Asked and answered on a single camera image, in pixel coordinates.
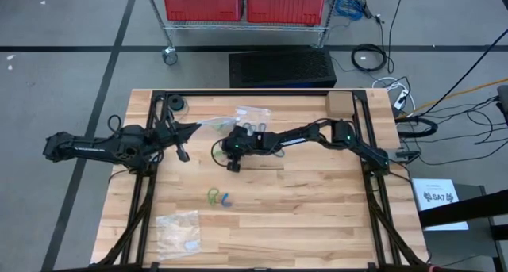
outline black metal frame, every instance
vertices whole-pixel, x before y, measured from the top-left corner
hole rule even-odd
[[[375,133],[372,125],[371,114],[368,107],[367,94],[365,90],[342,90],[344,92],[350,92],[352,94],[352,102],[354,105],[354,114],[352,115],[353,124],[355,127],[355,132],[358,140],[362,140],[362,132],[360,127],[360,119],[358,116],[358,106],[357,102],[361,104],[362,112],[364,114],[364,122],[367,129],[367,137],[369,139],[370,146],[376,148],[375,142]],[[147,119],[147,128],[152,127],[154,122],[154,116],[156,115],[156,106],[157,103],[161,100],[166,100],[169,96],[173,94],[178,94],[181,96],[230,96],[230,95],[244,95],[244,96],[324,96],[328,94],[328,90],[156,90],[152,92],[152,98],[150,103],[150,108],[148,112]],[[388,201],[387,190],[383,180],[383,176],[381,174],[376,174],[369,169],[368,163],[364,160],[361,161],[361,169],[364,176],[364,184],[365,184],[365,192],[367,195],[367,202],[369,207],[369,213],[371,218],[371,229],[372,235],[374,237],[374,245],[376,250],[376,256],[378,259],[378,265],[383,266],[386,265],[386,259],[383,250],[383,241],[381,238],[381,231],[379,229],[379,221],[383,224],[383,226],[387,229],[387,233],[389,235],[391,254],[394,260],[394,264],[396,266],[401,265],[401,260],[398,253],[397,243],[403,243],[400,235],[393,228],[393,220],[391,218],[391,209]],[[133,188],[133,198],[131,207],[129,210],[129,219],[125,232],[121,235],[118,242],[115,244],[117,248],[112,249],[112,251],[100,262],[96,264],[92,264],[87,268],[78,268],[72,270],[65,271],[207,271],[207,272],[245,272],[252,271],[252,269],[220,269],[220,268],[209,268],[209,269],[201,269],[201,268],[159,268],[157,263],[153,263],[152,267],[149,269],[143,269],[143,259],[144,252],[146,247],[146,241],[148,238],[148,222],[150,220],[150,214],[152,210],[153,203],[153,194],[155,192],[155,184],[156,184],[156,176],[157,176],[157,164],[154,164],[153,174],[149,176],[140,176],[137,175],[136,182]],[[373,198],[373,189],[371,184],[372,175],[376,176],[378,184],[379,184],[379,194],[381,199],[381,206],[377,204],[377,201]],[[143,187],[144,178],[148,178],[148,189],[143,201],[143,204],[139,207],[139,200],[141,194],[141,188]],[[132,245],[132,235],[137,225],[141,222],[141,233],[139,242],[137,244],[137,256],[136,261],[134,263],[129,263],[130,256],[130,248]],[[120,254],[121,251],[121,259],[120,265],[113,265],[116,258]],[[366,263],[365,268],[359,269],[271,269],[271,268],[263,268],[258,269],[254,268],[254,271],[264,272],[264,271],[277,271],[277,272],[289,272],[289,271],[298,271],[298,272],[360,272],[360,271],[376,271],[374,263]]]

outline caster wheel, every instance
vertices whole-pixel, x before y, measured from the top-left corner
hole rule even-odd
[[[174,65],[178,62],[178,55],[174,48],[167,48],[162,51],[162,60],[168,66]]]

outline gray concrete floor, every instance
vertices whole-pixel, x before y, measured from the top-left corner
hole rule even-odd
[[[162,9],[162,0],[156,0]],[[373,13],[389,24],[397,0],[368,0]],[[1,46],[112,46],[127,0],[0,0]],[[136,0],[123,45],[164,45],[147,0]],[[508,10],[501,0],[403,0],[392,36],[393,45],[485,45],[506,27]],[[344,24],[334,17],[331,25]],[[180,31],[177,46],[312,44],[312,33]],[[373,21],[335,28],[328,44],[379,44]],[[500,44],[508,44],[505,37]],[[15,55],[11,60],[7,56]],[[352,69],[349,52],[332,52],[344,69]],[[417,105],[439,98],[481,55],[481,52],[393,52],[394,77],[410,77]],[[58,131],[84,134],[94,107],[109,52],[0,52],[0,271],[40,270],[52,237],[75,161],[52,164],[41,154],[44,138]],[[507,76],[508,52],[492,52],[457,90]],[[106,118],[124,116],[133,88],[228,87],[228,52],[180,52],[168,67],[158,52],[121,52],[102,108],[97,136],[109,134]],[[369,87],[372,78],[338,67],[337,87]],[[385,70],[375,77],[387,75]],[[443,106],[477,103],[495,95],[495,87],[454,98]],[[492,106],[484,110],[502,119]],[[436,138],[486,131],[463,117],[443,124]],[[494,139],[506,133],[496,132]],[[474,139],[423,144],[430,162],[484,155],[500,144],[474,145]],[[429,167],[410,165],[414,178],[451,178],[484,185],[492,193],[508,187],[506,149],[488,159]],[[55,268],[88,264],[106,195],[111,165],[88,162],[65,232]],[[434,255],[444,264],[456,255]],[[493,270],[491,260],[478,257],[456,267]]]

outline power strip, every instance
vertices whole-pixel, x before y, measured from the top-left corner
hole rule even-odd
[[[404,104],[406,103],[406,97],[410,92],[408,90],[402,90],[397,100],[394,102],[394,107],[398,110],[401,110]]]

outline wire shelf cart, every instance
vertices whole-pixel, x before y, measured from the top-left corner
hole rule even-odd
[[[324,22],[320,25],[304,25],[304,24],[289,24],[289,23],[251,23],[247,22],[245,14],[240,21],[169,21],[164,23],[160,16],[159,10],[154,0],[149,0],[159,22],[160,29],[166,38],[167,48],[162,51],[163,61],[171,66],[178,61],[178,55],[175,46],[171,41],[170,31],[177,29],[200,29],[200,30],[256,30],[256,31],[299,31],[299,32],[312,32],[318,33],[317,43],[313,46],[322,48],[325,44],[325,38],[328,35],[330,19],[333,15],[333,7],[328,9],[324,8],[325,15]]]

